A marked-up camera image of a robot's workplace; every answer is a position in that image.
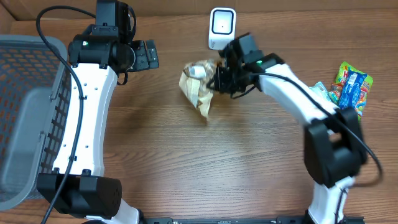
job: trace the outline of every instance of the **perforated bin side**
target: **perforated bin side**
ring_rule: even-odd
[[[67,59],[65,46],[48,37]],[[40,37],[0,35],[0,210],[41,198],[35,180],[58,154],[70,76]]]

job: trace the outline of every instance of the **blue snack wrapper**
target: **blue snack wrapper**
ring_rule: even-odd
[[[348,71],[347,82],[343,87],[341,92],[339,107],[345,109],[347,107],[355,107],[360,96],[361,96],[361,86],[363,81],[368,74],[363,74],[359,72],[354,72],[352,70]]]

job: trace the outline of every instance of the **wooden table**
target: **wooden table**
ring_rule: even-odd
[[[178,87],[187,62],[216,58],[207,47],[209,16],[137,18],[136,39],[155,39],[160,68],[130,74],[108,113],[105,176],[120,179],[123,198],[147,217],[264,218],[303,215],[313,181],[303,163],[302,127],[258,91],[238,99],[216,95],[210,119]],[[335,79],[347,61],[374,85],[362,120],[365,140],[385,170],[381,185],[349,193],[345,214],[367,223],[398,219],[398,10],[238,14],[236,34],[252,32],[309,86]],[[93,20],[42,21],[66,46]],[[37,35],[35,22],[13,34]],[[375,178],[373,161],[359,181]],[[0,213],[1,222],[38,223],[48,206],[31,200]],[[52,212],[49,223],[82,223]]]

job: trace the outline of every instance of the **plastic bin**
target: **plastic bin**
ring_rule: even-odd
[[[64,44],[48,40],[66,60]],[[51,172],[68,114],[64,73],[40,37],[0,35],[0,210],[41,198],[37,174]]]

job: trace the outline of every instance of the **robotic arm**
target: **robotic arm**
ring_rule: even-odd
[[[120,84],[119,74],[125,74],[125,84],[127,72],[159,66],[153,40],[148,40],[146,46],[142,40],[132,41],[135,24],[127,23],[130,21],[129,11],[132,10],[125,3],[98,0],[96,24],[89,26],[84,34],[77,35],[69,46],[70,63],[83,85],[85,107],[72,169],[54,207],[60,213],[102,223],[138,224],[142,219],[142,213],[122,199],[120,181],[103,177],[106,117],[114,87]],[[318,97],[281,58],[275,54],[264,56],[250,34],[233,40],[220,56],[225,58],[225,67],[218,68],[208,84],[209,88],[232,95],[254,85],[272,96],[304,126],[304,161],[315,186],[313,202],[303,223],[331,224],[342,220],[346,193],[367,156],[366,151],[336,125],[335,120],[341,121],[362,139],[356,112],[339,110],[333,103]],[[316,107],[308,95],[330,116]],[[53,172],[39,174],[37,178],[37,189],[49,202],[67,171],[79,101],[76,82],[72,80],[65,134]],[[341,139],[331,142],[330,133],[340,133]]]

